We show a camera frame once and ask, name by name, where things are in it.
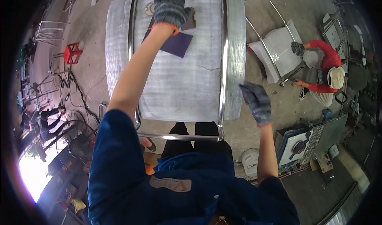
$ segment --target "black pants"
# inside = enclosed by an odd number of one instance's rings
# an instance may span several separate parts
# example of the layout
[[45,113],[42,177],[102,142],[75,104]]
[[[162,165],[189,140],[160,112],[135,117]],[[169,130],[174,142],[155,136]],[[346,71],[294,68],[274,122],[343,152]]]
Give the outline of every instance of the black pants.
[[[171,129],[170,134],[188,135],[184,122],[177,122]],[[195,123],[195,134],[200,136],[219,135],[217,125],[214,122]],[[191,142],[167,140],[165,149],[160,157],[173,157],[189,152],[224,152],[233,160],[231,146],[224,140],[221,142],[197,141],[194,143],[194,147]]]

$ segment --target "glove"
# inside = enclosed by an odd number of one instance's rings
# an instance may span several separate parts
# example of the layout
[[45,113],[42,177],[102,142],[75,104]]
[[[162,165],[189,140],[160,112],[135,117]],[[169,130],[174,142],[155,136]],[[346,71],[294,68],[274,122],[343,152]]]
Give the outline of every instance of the glove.
[[187,22],[191,8],[184,8],[185,0],[154,0],[154,24],[172,26],[176,35],[181,25]]
[[239,85],[246,104],[249,105],[252,115],[258,127],[265,126],[272,122],[270,116],[270,98],[264,88],[249,82]]
[[305,48],[303,44],[300,44],[296,41],[292,42],[292,52],[297,56],[303,55]]

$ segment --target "white foam padding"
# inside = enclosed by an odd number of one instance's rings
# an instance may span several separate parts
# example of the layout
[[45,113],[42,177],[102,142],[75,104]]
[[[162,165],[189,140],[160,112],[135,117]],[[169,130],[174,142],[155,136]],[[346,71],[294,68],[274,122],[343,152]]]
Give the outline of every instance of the white foam padding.
[[[294,39],[302,43],[293,21],[289,20],[287,24]],[[269,32],[265,38],[263,38],[263,41],[273,57],[281,77],[293,71],[301,63],[301,58],[292,52],[291,43],[293,40],[286,27]],[[250,43],[248,46],[263,63],[268,83],[277,83],[279,81],[277,72],[261,41]]]

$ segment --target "shoe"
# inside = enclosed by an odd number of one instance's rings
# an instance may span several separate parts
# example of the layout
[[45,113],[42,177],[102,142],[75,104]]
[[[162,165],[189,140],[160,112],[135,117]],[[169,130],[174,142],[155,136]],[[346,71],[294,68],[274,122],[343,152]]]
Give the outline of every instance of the shoe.
[[300,98],[299,98],[300,101],[302,101],[305,98],[305,96],[308,94],[308,92],[309,92],[309,89],[303,87],[303,89],[301,90],[301,93],[300,93]]

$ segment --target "stainless steel chair frame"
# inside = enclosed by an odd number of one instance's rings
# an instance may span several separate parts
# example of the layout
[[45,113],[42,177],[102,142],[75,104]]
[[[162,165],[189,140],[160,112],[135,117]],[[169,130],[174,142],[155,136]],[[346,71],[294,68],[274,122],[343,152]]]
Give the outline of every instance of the stainless steel chair frame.
[[[134,53],[134,23],[136,15],[137,0],[131,0],[129,29],[128,29],[128,57],[129,61]],[[219,113],[217,120],[218,133],[217,136],[197,136],[197,135],[177,135],[177,134],[162,134],[162,133],[149,133],[137,132],[140,137],[160,138],[166,140],[179,140],[179,141],[198,141],[210,140],[219,142],[224,139],[223,121],[224,121],[224,104],[225,104],[225,90],[227,84],[227,68],[228,68],[228,16],[227,16],[227,0],[222,0],[222,64],[221,64],[221,81],[220,81],[220,99],[219,99]],[[139,104],[134,114],[135,129],[138,130],[141,126],[141,111]]]
[[[293,34],[292,34],[292,32],[290,31],[288,25],[286,24],[284,18],[281,16],[280,12],[278,11],[278,9],[275,7],[275,5],[274,5],[271,1],[270,1],[269,3],[270,3],[270,4],[273,6],[273,8],[276,10],[276,12],[277,12],[277,14],[279,15],[280,19],[281,19],[282,22],[284,23],[284,26],[285,26],[286,29],[288,30],[289,35],[290,35],[290,37],[292,38],[292,40],[293,40],[293,41],[296,41],[296,40],[294,39]],[[278,70],[278,68],[277,68],[277,66],[276,66],[276,63],[275,63],[275,61],[274,61],[272,55],[270,54],[270,52],[269,52],[267,46],[265,45],[265,43],[264,43],[262,37],[260,36],[259,32],[255,29],[255,27],[253,26],[253,24],[251,23],[251,21],[248,19],[247,16],[245,17],[245,19],[246,19],[246,21],[249,23],[249,25],[252,27],[252,29],[255,31],[257,37],[260,39],[261,44],[263,45],[265,51],[267,52],[267,54],[268,54],[268,56],[269,56],[269,58],[270,58],[270,61],[271,61],[272,65],[273,65],[273,67],[275,68],[275,71],[276,71],[276,73],[277,73],[277,76],[278,76],[278,78],[279,78],[279,80],[280,80],[280,86],[281,86],[281,87],[284,87],[284,83],[285,83],[286,81],[288,81],[291,77],[293,77],[295,74],[297,74],[300,70],[302,70],[302,69],[305,68],[305,62],[303,61],[303,56],[300,55],[300,58],[301,58],[301,61],[304,62],[304,66],[299,67],[299,68],[296,69],[291,75],[289,75],[289,77],[287,77],[286,79],[283,80],[282,77],[281,77],[281,75],[280,75],[280,72],[279,72],[279,70]]]

